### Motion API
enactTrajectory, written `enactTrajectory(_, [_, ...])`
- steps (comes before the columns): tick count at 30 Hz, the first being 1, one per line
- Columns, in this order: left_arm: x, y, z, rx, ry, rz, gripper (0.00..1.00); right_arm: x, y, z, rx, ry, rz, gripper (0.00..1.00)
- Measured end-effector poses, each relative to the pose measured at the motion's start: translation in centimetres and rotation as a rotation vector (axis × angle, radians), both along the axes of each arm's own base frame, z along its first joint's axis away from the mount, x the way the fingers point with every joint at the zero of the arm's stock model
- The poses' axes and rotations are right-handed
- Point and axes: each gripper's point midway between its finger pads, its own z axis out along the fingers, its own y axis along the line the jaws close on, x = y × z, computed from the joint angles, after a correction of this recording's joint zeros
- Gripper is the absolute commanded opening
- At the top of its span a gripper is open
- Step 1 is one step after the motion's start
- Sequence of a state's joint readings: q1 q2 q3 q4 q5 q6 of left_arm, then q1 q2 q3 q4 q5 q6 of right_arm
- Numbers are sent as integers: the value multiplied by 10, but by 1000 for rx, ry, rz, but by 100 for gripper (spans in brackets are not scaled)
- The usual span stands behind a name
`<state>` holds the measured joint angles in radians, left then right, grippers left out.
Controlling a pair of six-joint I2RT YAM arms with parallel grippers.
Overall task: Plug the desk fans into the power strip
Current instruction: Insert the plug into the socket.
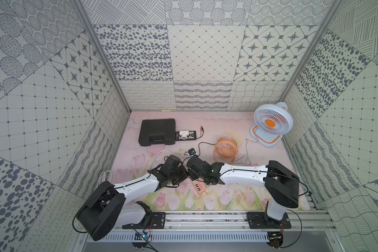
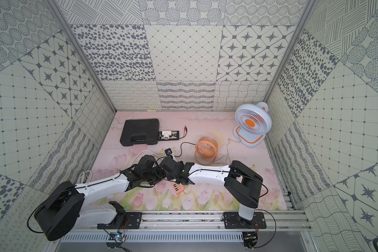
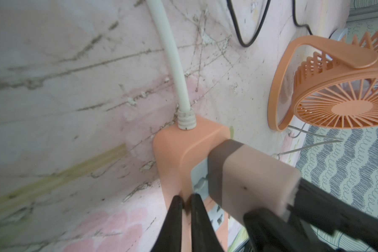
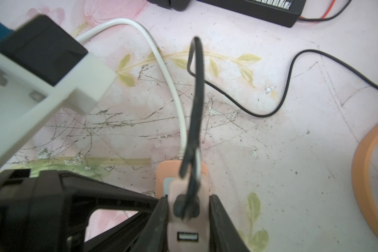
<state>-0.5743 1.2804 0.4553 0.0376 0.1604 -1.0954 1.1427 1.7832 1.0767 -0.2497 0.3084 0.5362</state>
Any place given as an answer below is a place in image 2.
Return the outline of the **orange power strip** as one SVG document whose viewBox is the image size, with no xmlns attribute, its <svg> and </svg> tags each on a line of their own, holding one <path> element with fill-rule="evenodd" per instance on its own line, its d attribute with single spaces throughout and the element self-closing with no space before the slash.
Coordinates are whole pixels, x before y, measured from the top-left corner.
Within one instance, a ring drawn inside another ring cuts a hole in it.
<svg viewBox="0 0 378 252">
<path fill-rule="evenodd" d="M 172 192 L 175 195 L 180 195 L 184 192 L 184 186 L 182 186 L 180 184 L 176 184 L 174 182 L 172 182 L 171 185 L 172 185 Z"/>
</svg>

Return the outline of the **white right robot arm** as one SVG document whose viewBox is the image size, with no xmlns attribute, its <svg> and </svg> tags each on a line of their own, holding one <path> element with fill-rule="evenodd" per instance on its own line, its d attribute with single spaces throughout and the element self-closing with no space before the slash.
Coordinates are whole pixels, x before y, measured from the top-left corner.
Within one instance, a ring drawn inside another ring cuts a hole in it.
<svg viewBox="0 0 378 252">
<path fill-rule="evenodd" d="M 253 219 L 258 208 L 263 178 L 240 161 L 230 165 L 213 167 L 193 162 L 177 162 L 165 157 L 157 166 L 157 175 L 176 184 L 213 184 L 226 188 L 239 203 L 239 217 Z"/>
</svg>

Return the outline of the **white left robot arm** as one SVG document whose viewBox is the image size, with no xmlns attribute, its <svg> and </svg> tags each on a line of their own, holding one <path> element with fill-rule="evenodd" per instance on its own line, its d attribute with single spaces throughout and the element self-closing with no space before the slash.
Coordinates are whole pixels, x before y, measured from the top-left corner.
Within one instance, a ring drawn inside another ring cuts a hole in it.
<svg viewBox="0 0 378 252">
<path fill-rule="evenodd" d="M 34 219 L 49 241 L 55 241 L 70 231 L 96 225 L 99 229 L 124 228 L 129 222 L 126 210 L 116 201 L 96 206 L 93 203 L 110 195 L 156 184 L 156 159 L 143 156 L 137 164 L 117 174 L 94 182 L 61 183 L 34 211 Z"/>
</svg>

